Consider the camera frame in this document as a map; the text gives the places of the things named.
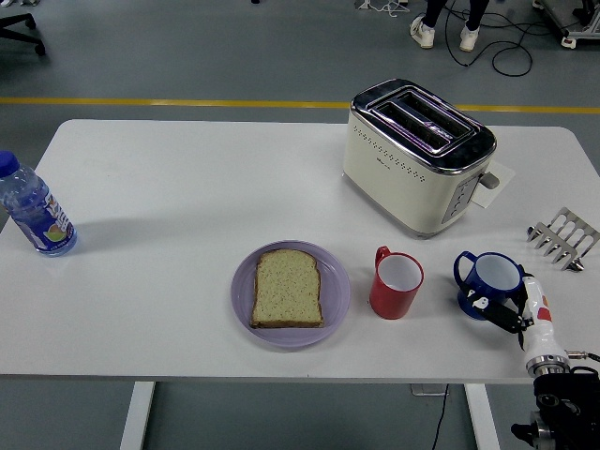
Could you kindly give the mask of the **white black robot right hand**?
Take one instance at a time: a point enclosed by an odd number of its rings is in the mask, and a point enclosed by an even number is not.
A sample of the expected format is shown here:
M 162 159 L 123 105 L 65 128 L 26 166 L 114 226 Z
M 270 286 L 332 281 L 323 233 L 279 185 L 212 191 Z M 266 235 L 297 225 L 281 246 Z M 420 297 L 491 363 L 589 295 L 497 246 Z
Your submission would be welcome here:
M 474 290 L 460 275 L 455 280 L 466 304 L 475 313 L 504 331 L 518 335 L 519 345 L 525 352 L 525 366 L 531 377 L 569 370 L 569 357 L 555 338 L 545 293 L 533 275 L 525 274 L 519 288 L 509 296 L 516 310 Z

